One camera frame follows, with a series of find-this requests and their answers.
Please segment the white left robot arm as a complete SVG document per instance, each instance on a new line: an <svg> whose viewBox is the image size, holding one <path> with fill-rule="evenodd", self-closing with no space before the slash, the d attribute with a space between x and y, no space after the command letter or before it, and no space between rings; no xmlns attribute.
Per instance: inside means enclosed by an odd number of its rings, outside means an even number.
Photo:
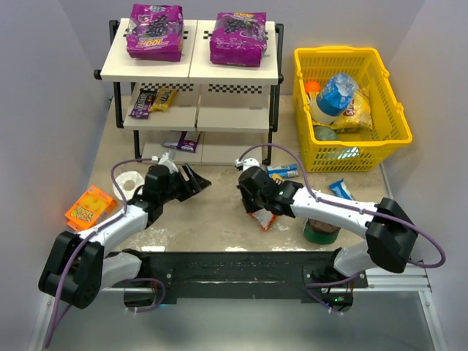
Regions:
<svg viewBox="0 0 468 351"><path fill-rule="evenodd" d="M176 166L150 166L126 208L88 230L60 233L39 278L39 290L79 309L89 306L103 287L105 258L112 249L155 223L164 204L183 202L211 185L188 164L182 168L186 175Z"/></svg>

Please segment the blue white snack box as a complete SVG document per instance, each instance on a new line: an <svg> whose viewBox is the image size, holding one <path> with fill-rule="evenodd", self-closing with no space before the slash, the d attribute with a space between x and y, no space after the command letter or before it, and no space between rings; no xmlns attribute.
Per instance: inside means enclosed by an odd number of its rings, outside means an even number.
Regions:
<svg viewBox="0 0 468 351"><path fill-rule="evenodd" d="M298 165L281 165L281 166L267 166L267 174L273 178L274 176L279 176L282 178L294 178L298 176Z"/></svg>

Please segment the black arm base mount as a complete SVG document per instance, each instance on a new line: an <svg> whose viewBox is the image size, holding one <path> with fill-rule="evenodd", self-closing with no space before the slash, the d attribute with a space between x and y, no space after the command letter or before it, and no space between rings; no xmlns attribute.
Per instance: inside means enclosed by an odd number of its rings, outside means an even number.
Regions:
<svg viewBox="0 0 468 351"><path fill-rule="evenodd" d="M347 287L367 285L364 272L346 277L333 268L336 252L153 252L141 253L133 282L119 287L131 306L149 306L150 295L166 304L180 299L300 300L343 312L353 302Z"/></svg>

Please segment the blue white snack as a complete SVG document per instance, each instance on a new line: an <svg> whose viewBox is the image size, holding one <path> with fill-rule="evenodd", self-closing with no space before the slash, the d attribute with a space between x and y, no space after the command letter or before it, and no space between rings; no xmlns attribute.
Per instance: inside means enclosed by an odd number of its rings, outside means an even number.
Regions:
<svg viewBox="0 0 468 351"><path fill-rule="evenodd" d="M338 181L333 182L329 185L329 189L334 193L335 196L346 199L346 200L354 200L355 198L352 196L350 190L347 188L347 185L344 182L344 179L340 179Z"/></svg>

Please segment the purple M&M's candy bag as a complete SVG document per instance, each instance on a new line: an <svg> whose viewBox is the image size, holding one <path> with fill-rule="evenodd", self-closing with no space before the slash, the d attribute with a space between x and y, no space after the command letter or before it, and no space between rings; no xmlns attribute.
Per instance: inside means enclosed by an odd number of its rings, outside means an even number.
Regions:
<svg viewBox="0 0 468 351"><path fill-rule="evenodd" d="M129 116L135 119L148 119L150 108L156 98L156 91L141 89Z"/></svg>

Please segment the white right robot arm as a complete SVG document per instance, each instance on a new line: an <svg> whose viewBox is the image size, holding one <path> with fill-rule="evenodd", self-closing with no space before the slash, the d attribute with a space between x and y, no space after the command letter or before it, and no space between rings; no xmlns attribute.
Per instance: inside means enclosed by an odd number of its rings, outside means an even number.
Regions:
<svg viewBox="0 0 468 351"><path fill-rule="evenodd" d="M418 237L399 204L386 197L379 203L370 203L310 192L302 183L274 181L258 166L241 173L238 189L248 213L265 209L277 216L312 219L363 239L333 254L322 270L323 282L354 276L374 267L402 273Z"/></svg>

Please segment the magenta grape candy bag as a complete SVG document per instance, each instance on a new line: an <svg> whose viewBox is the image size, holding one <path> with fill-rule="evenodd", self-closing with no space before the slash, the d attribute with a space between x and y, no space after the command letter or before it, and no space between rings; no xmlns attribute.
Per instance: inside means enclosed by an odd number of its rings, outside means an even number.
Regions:
<svg viewBox="0 0 468 351"><path fill-rule="evenodd" d="M133 59L179 62L184 41L182 7L134 4L126 41Z"/></svg>
<svg viewBox="0 0 468 351"><path fill-rule="evenodd" d="M220 12L210 38L213 64L259 67L267 49L265 12Z"/></svg>

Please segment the small yellow M&M's packet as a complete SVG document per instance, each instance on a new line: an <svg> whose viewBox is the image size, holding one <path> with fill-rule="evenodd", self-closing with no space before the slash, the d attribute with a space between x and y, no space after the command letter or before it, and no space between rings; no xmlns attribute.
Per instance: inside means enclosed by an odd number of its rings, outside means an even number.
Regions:
<svg viewBox="0 0 468 351"><path fill-rule="evenodd" d="M281 184L284 179L279 174L273 174L271 177L277 184Z"/></svg>

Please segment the orange white snack packet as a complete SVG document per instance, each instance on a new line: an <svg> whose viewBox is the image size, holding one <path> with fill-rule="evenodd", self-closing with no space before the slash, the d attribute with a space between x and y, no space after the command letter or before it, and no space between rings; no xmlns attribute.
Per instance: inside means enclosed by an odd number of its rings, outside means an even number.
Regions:
<svg viewBox="0 0 468 351"><path fill-rule="evenodd" d="M276 221L277 216L264 208L250 213L250 217L256 219L264 232L268 231L273 223Z"/></svg>

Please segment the yellow M&M's candy bag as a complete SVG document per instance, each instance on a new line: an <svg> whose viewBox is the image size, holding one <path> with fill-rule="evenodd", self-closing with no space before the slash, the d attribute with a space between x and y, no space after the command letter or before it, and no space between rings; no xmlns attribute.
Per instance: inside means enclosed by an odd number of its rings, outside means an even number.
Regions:
<svg viewBox="0 0 468 351"><path fill-rule="evenodd" d="M165 112L172 104L173 98L178 93L177 88L163 86L158 90L156 98L149 108L149 112Z"/></svg>

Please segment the purple pink candy bag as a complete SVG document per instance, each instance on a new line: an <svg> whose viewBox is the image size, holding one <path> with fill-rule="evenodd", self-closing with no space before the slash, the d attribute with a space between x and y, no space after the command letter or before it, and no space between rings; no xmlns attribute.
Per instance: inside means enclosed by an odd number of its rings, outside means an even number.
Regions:
<svg viewBox="0 0 468 351"><path fill-rule="evenodd" d="M164 143L167 148L194 153L197 150L200 133L198 131L172 131L167 134Z"/></svg>

